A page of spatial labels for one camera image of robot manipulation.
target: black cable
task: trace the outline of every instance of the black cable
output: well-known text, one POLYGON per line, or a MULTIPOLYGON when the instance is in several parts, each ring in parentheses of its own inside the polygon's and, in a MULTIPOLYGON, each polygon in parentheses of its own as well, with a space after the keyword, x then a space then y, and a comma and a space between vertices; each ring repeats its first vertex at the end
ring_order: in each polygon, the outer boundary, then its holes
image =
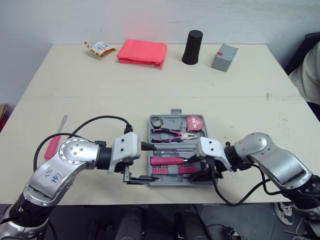
POLYGON ((63 132, 63 133, 56 133, 56 134, 53 134, 51 136, 48 136, 45 140, 43 140, 40 145, 37 147, 35 153, 34 153, 34 157, 33 157, 33 172, 35 172, 38 168, 38 155, 39 155, 39 152, 41 150, 41 148, 43 147, 43 145, 50 139, 56 137, 56 136, 70 136, 70 137, 77 137, 77 138, 83 138, 81 136, 78 136, 78 135, 75 135, 73 133, 66 133, 66 132, 63 132))
POLYGON ((202 227, 203 227, 203 229, 205 230, 207 236, 209 237, 210 240, 213 240, 213 238, 212 238, 212 236, 211 236, 208 228, 206 227, 204 221, 202 221, 202 218, 201 218, 201 216, 200 216, 200 214, 199 214, 199 212, 198 212, 198 209, 197 209, 196 205, 193 203, 192 206, 194 207, 194 209, 195 209, 195 211, 196 211, 196 214, 198 215, 199 220, 200 220, 200 222, 201 222, 201 224, 202 224, 202 227))
MULTIPOLYGON (((264 192, 266 194, 268 194, 270 196, 274 196, 274 195, 278 195, 278 194, 286 194, 284 191, 281 191, 281 190, 280 191, 269 192, 267 190, 266 181, 265 181, 266 178, 265 178, 264 172, 260 169, 260 167, 258 165, 252 164, 251 166, 260 170, 262 182, 264 182, 263 183, 263 190, 264 190, 264 192)), ((299 193, 299 192, 291 191, 290 194, 291 195, 296 195, 296 196, 301 196, 301 197, 320 198, 320 194, 314 194, 314 193, 308 193, 308 192, 299 193)))
POLYGON ((198 209, 197 209, 196 205, 193 203, 192 206, 194 207, 195 212, 196 212, 196 214, 198 215, 198 217, 201 219, 201 216, 200 216, 200 214, 199 214, 199 212, 198 212, 198 209))
POLYGON ((218 194, 218 196, 226 203, 228 204, 229 206, 232 206, 232 207, 235 207, 235 206, 239 206, 241 205, 245 200, 247 200, 247 198, 255 191, 257 190, 257 188, 259 188, 261 185, 263 185, 263 181, 259 182, 257 185, 255 185, 240 201, 236 202, 236 203, 232 203, 230 201, 228 201, 222 194, 221 192, 219 191, 218 189, 218 186, 217 186, 217 183, 215 181, 215 179, 213 178, 213 186, 214 186, 214 189, 216 191, 216 194, 218 194))
POLYGON ((210 228, 210 227, 212 227, 212 226, 220 226, 220 227, 223 227, 224 229, 228 229, 227 226, 222 225, 222 224, 219 224, 219 223, 210 224, 210 225, 208 225, 208 226, 206 226, 206 227, 207 227, 207 228, 210 228))
POLYGON ((121 120, 121 121, 125 122, 127 128, 128 128, 128 127, 129 127, 129 128, 132 128, 132 126, 130 125, 130 123, 129 123, 127 120, 125 120, 124 118, 122 118, 122 117, 119 117, 119 116, 111 116, 111 115, 104 115, 104 116, 97 116, 97 117, 94 117, 94 118, 89 119, 88 121, 85 121, 85 122, 82 123, 76 130, 74 130, 74 131, 72 132, 72 134, 76 134, 76 133, 77 133, 80 129, 82 129, 85 125, 87 125, 87 124, 89 124, 89 123, 91 123, 91 122, 93 122, 93 121, 95 121, 95 120, 98 120, 98 119, 118 119, 118 120, 121 120))
POLYGON ((58 240, 57 231, 56 231, 54 225, 52 224, 52 222, 50 220, 48 221, 48 225, 51 228, 51 231, 52 231, 52 234, 53 234, 53 239, 54 240, 58 240))
POLYGON ((261 173, 262 182, 263 182, 263 190, 264 190, 264 192, 265 192, 266 194, 268 194, 268 195, 270 195, 270 196, 282 194, 282 191, 269 192, 269 191, 267 190, 265 174, 261 171, 260 167, 259 167, 258 165, 255 165, 255 164, 252 164, 251 167, 254 167, 254 168, 259 169, 259 171, 260 171, 260 173, 261 173))

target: gray box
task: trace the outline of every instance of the gray box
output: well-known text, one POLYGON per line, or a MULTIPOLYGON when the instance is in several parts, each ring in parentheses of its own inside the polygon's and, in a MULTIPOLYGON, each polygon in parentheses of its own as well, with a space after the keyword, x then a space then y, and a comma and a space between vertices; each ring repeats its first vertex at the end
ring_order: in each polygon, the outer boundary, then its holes
POLYGON ((226 72, 236 56, 238 48, 222 44, 219 51, 214 56, 212 68, 226 72))

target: black cylinder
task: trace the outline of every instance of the black cylinder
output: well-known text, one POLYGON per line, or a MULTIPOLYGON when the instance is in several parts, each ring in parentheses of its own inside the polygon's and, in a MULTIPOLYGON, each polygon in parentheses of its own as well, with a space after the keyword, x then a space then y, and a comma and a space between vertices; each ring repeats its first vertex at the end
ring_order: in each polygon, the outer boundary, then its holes
POLYGON ((112 157, 111 147, 100 147, 99 158, 96 163, 97 169, 108 170, 112 157))
POLYGON ((9 216, 19 226, 33 228, 42 225, 49 217, 55 206, 38 206, 25 199, 21 194, 12 206, 9 216))
POLYGON ((198 56, 201 46, 203 33, 199 30, 189 32, 188 40, 186 41, 182 62, 188 65, 194 65, 198 62, 198 56))
POLYGON ((305 184, 292 190, 284 190, 283 195, 290 199, 294 205, 303 210, 314 209, 320 206, 320 197, 304 194, 320 193, 320 177, 313 175, 305 184))

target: screwdriver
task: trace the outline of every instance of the screwdriver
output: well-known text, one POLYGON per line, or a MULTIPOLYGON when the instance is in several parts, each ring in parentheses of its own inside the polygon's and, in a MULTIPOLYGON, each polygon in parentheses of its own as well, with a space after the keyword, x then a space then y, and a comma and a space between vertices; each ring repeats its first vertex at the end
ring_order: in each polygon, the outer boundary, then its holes
MULTIPOLYGON (((67 118, 68 118, 68 115, 64 115, 64 117, 62 118, 61 125, 58 129, 58 134, 61 133, 61 130, 62 130, 65 122, 67 121, 67 118)), ((44 158, 46 160, 51 159, 55 155, 57 148, 58 148, 58 145, 59 145, 60 138, 61 138, 61 136, 55 136, 51 139, 51 141, 45 151, 45 154, 44 154, 44 158)))
POLYGON ((188 162, 187 159, 181 157, 151 157, 150 165, 181 165, 188 162))

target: pink pliers handle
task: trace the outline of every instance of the pink pliers handle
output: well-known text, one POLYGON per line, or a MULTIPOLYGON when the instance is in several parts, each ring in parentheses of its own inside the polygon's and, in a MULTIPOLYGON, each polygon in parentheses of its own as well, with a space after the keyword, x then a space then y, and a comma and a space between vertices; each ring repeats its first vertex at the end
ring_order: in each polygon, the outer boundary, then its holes
POLYGON ((157 128, 157 129, 153 129, 152 132, 154 134, 159 133, 159 134, 170 134, 170 135, 176 136, 170 139, 153 138, 151 139, 152 143, 172 143, 172 142, 181 143, 183 140, 183 137, 182 137, 183 132, 179 129, 157 128))

